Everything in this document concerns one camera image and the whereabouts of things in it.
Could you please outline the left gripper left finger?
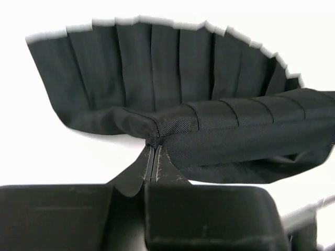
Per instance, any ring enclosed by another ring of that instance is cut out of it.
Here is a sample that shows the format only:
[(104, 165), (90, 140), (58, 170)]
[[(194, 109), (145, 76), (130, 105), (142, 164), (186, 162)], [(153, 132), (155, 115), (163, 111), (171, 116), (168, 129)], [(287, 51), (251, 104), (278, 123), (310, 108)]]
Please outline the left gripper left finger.
[(154, 149), (106, 184), (1, 187), (1, 250), (146, 250), (143, 186)]

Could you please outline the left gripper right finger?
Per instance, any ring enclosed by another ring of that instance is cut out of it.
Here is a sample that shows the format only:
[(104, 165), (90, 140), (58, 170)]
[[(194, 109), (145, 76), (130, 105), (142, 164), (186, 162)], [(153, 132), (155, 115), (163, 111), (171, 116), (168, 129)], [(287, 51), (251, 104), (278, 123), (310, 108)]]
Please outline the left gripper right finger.
[(162, 146), (144, 187), (144, 211), (148, 250), (290, 250), (265, 189), (192, 185)]

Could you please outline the black pleated skirt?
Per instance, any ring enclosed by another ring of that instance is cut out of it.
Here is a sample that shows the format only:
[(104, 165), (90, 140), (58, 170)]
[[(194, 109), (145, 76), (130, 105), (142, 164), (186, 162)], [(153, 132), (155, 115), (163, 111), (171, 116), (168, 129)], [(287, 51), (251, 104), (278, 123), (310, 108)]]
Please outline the black pleated skirt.
[(26, 41), (66, 127), (144, 139), (187, 179), (271, 183), (334, 148), (334, 92), (232, 28), (116, 20)]

